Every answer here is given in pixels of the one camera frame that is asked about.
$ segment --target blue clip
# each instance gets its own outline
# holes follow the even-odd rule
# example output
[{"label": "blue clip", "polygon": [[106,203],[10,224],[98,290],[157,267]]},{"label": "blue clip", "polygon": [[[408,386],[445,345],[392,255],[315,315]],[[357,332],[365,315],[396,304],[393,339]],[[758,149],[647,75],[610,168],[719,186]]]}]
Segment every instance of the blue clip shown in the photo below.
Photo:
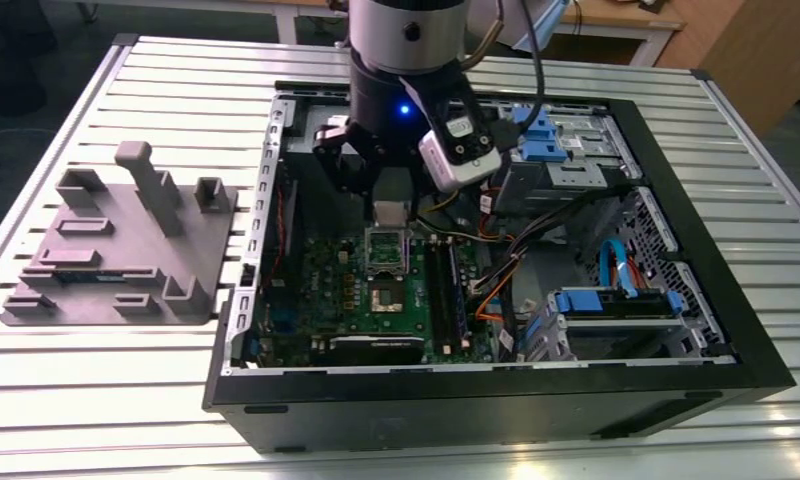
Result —
[{"label": "blue clip", "polygon": [[249,354],[253,357],[256,357],[260,353],[261,353],[261,342],[252,339],[252,342],[249,343]]},{"label": "blue clip", "polygon": [[[529,108],[519,107],[512,109],[512,120],[516,123],[524,122],[529,115]],[[524,132],[524,138],[527,140],[551,141],[555,139],[556,133],[557,127],[551,124],[548,112],[540,110],[539,115],[533,119],[533,123],[528,126],[528,131]]]},{"label": "blue clip", "polygon": [[631,283],[631,272],[628,271],[628,254],[626,253],[626,245],[619,238],[608,238],[602,242],[602,249],[599,250],[599,283],[603,287],[611,285],[611,267],[608,266],[608,249],[614,250],[616,256],[616,277],[619,284],[626,290],[626,297],[635,298],[638,296],[638,289]]},{"label": "blue clip", "polygon": [[600,312],[602,300],[595,290],[569,290],[565,292],[569,296],[572,310],[576,312]]},{"label": "blue clip", "polygon": [[527,162],[556,162],[563,163],[569,158],[557,143],[528,140],[521,145],[521,160]]},{"label": "blue clip", "polygon": [[670,308],[672,308],[672,313],[679,315],[684,311],[684,302],[682,301],[682,295],[679,295],[679,292],[668,290],[667,301],[670,302]]},{"label": "blue clip", "polygon": [[524,331],[524,340],[527,341],[531,336],[533,335],[533,333],[536,332],[536,330],[539,330],[539,328],[543,326],[543,317],[540,315],[537,315],[536,317],[533,317],[533,321],[531,322],[531,324],[528,325],[528,328]]},{"label": "blue clip", "polygon": [[565,313],[572,310],[569,297],[565,295],[565,293],[555,293],[555,302],[557,303],[557,311],[560,313]]}]

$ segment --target black plastic component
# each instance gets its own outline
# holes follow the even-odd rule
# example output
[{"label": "black plastic component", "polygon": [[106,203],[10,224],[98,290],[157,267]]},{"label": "black plastic component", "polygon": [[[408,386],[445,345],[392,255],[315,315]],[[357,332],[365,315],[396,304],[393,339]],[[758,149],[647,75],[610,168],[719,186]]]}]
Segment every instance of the black plastic component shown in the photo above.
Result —
[{"label": "black plastic component", "polygon": [[249,285],[255,284],[255,271],[257,269],[255,268],[255,265],[251,265],[248,263],[243,264],[243,274],[240,275],[240,286],[241,287],[248,287]]},{"label": "black plastic component", "polygon": [[415,22],[407,23],[403,27],[403,36],[409,42],[417,42],[421,39],[421,26]]},{"label": "black plastic component", "polygon": [[598,435],[599,438],[606,439],[628,437],[634,433],[642,432],[652,425],[656,425],[664,421],[670,421],[671,418],[675,418],[688,410],[700,407],[710,401],[711,399],[708,398],[683,398],[679,400],[668,400],[640,412],[634,417],[603,428],[595,432],[595,435]]},{"label": "black plastic component", "polygon": [[711,78],[711,73],[708,73],[708,70],[703,70],[700,68],[692,68],[691,75],[694,75],[695,79],[703,82],[712,82],[715,80],[714,78]]},{"label": "black plastic component", "polygon": [[664,4],[667,3],[667,0],[655,0],[655,2],[651,4],[643,2],[638,3],[640,4],[640,10],[646,10],[647,12],[652,12],[655,15],[658,15],[664,7]]},{"label": "black plastic component", "polygon": [[433,350],[437,354],[453,354],[459,352],[467,330],[465,300],[453,245],[427,244],[424,266]]},{"label": "black plastic component", "polygon": [[138,33],[117,33],[112,44],[121,47],[132,47],[138,42]]},{"label": "black plastic component", "polygon": [[602,310],[571,310],[568,319],[615,319],[615,318],[671,318],[676,316],[660,290],[638,290],[638,296],[628,298],[623,290],[599,292]]},{"label": "black plastic component", "polygon": [[247,405],[243,412],[249,415],[265,415],[272,413],[288,413],[287,405]]},{"label": "black plastic component", "polygon": [[399,336],[345,336],[328,340],[325,352],[312,356],[315,365],[417,365],[424,356],[424,339]]},{"label": "black plastic component", "polygon": [[[459,61],[451,61],[435,72],[399,78],[444,147],[448,161],[463,165],[489,153],[495,148],[492,133]],[[461,117],[471,130],[459,137],[453,136],[448,126],[451,120],[460,118],[449,114],[451,101],[461,102]]]},{"label": "black plastic component", "polygon": [[432,11],[455,7],[463,0],[365,0],[397,10]]}]

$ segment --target aluminum table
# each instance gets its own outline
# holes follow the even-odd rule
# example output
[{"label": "aluminum table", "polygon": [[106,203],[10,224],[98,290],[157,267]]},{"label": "aluminum table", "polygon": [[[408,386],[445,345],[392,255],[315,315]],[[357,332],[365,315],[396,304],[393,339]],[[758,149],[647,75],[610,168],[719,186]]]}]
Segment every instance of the aluminum table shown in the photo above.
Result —
[{"label": "aluminum table", "polygon": [[[220,293],[236,281],[273,82],[345,82],[331,48],[120,36],[0,226],[0,312],[70,167],[128,181],[146,140],[181,184],[240,189]],[[800,194],[711,81],[691,72],[547,63],[548,92],[634,100],[792,370],[798,387],[644,439],[259,455],[201,410],[216,321],[200,327],[10,328],[0,322],[0,474],[463,480],[800,478]],[[481,90],[533,92],[531,64],[487,59]]]}]

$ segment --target black cable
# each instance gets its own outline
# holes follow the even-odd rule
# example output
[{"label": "black cable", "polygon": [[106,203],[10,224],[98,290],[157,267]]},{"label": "black cable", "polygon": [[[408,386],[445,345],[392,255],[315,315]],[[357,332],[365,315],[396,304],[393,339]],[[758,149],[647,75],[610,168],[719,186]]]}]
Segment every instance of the black cable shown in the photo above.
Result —
[{"label": "black cable", "polygon": [[315,34],[316,35],[327,35],[327,36],[332,37],[336,42],[341,41],[340,38],[335,35],[335,33],[331,32],[329,30],[327,30],[327,28],[325,28],[325,25],[337,25],[340,23],[340,20],[336,20],[335,22],[328,22],[323,18],[319,18],[319,17],[317,18],[305,17],[305,18],[315,26]]},{"label": "black cable", "polygon": [[[441,203],[439,201],[439,194],[433,193],[431,195],[431,197],[432,197],[433,205],[439,205]],[[456,219],[453,218],[453,216],[451,215],[451,213],[448,212],[448,208],[451,208],[451,206],[456,203],[457,200],[459,200],[459,195],[456,195],[456,197],[453,197],[451,199],[449,203],[444,207],[439,208],[439,210],[436,210],[435,212],[427,212],[424,210],[424,213],[437,213],[439,215],[441,215],[445,218],[445,220],[448,221],[448,223],[451,224],[451,229],[459,230],[461,232],[463,227],[459,224],[459,222],[456,221]]]},{"label": "black cable", "polygon": [[528,250],[527,244],[533,237],[545,235],[547,232],[563,225],[563,223],[565,223],[565,221],[572,218],[572,216],[588,204],[604,198],[624,195],[632,190],[632,188],[632,185],[626,184],[606,188],[604,190],[585,192],[567,204],[561,205],[560,208],[536,218],[536,220],[528,224],[521,233],[516,236],[516,239],[509,244],[501,261],[492,266],[492,273],[480,277],[477,285],[483,286],[491,283],[493,280],[497,280],[497,278],[504,275],[508,268],[511,268],[511,266],[521,260],[521,256]]},{"label": "black cable", "polygon": [[575,28],[572,29],[572,35],[575,35],[575,56],[577,56],[581,45],[581,30],[584,28],[584,9],[581,7],[580,0],[575,0],[575,11],[577,12],[577,19],[575,22]]},{"label": "black cable", "polygon": [[516,349],[519,348],[519,325],[516,321],[516,310],[512,305],[512,278],[507,280],[500,292],[497,292],[497,298],[501,301],[501,328],[507,331],[512,338],[512,348],[507,349],[503,342],[499,342],[497,349],[497,361],[501,363],[516,361]]},{"label": "black cable", "polygon": [[531,108],[531,114],[528,115],[528,118],[525,118],[519,124],[521,133],[524,133],[528,131],[528,128],[531,128],[531,125],[539,116],[539,112],[543,109],[543,101],[545,98],[545,73],[543,72],[543,60],[539,55],[539,42],[536,41],[533,19],[531,18],[527,0],[519,0],[519,4],[521,5],[521,16],[524,17],[524,23],[528,30],[528,40],[531,41],[531,57],[533,59],[533,73],[536,75],[536,98],[533,99],[533,108]]}]

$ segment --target orange wire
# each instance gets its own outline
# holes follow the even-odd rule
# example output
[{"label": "orange wire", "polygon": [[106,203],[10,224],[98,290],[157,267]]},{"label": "orange wire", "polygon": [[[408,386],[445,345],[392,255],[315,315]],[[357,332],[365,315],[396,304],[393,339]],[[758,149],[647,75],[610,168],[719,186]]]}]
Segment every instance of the orange wire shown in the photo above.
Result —
[{"label": "orange wire", "polygon": [[483,310],[485,309],[485,306],[489,304],[489,302],[495,298],[495,295],[497,294],[497,291],[501,289],[501,287],[507,283],[507,280],[509,280],[509,277],[512,277],[512,274],[516,273],[517,269],[519,269],[519,264],[516,264],[516,266],[512,267],[512,270],[509,271],[509,273],[507,275],[504,275],[504,278],[501,278],[501,281],[499,282],[499,284],[492,289],[492,292],[489,293],[489,296],[485,297],[485,300],[483,301],[483,303],[477,307],[477,311],[475,312],[475,318],[480,318],[480,316],[484,314]]},{"label": "orange wire", "polygon": [[[500,238],[500,235],[493,234],[493,233],[488,233],[485,231],[485,222],[489,220],[489,214],[484,213],[483,215],[480,215],[480,225],[477,226],[477,234],[487,239],[495,239],[495,238]],[[511,242],[516,239],[516,237],[513,237],[511,234],[504,235],[504,238],[507,238],[507,240],[509,240]]]},{"label": "orange wire", "polygon": [[643,276],[643,272],[640,272],[638,264],[635,263],[632,258],[628,259],[628,270],[631,271],[631,274],[635,277],[635,283],[638,283],[638,286],[640,288],[648,288],[650,285],[646,281],[646,277]]}]

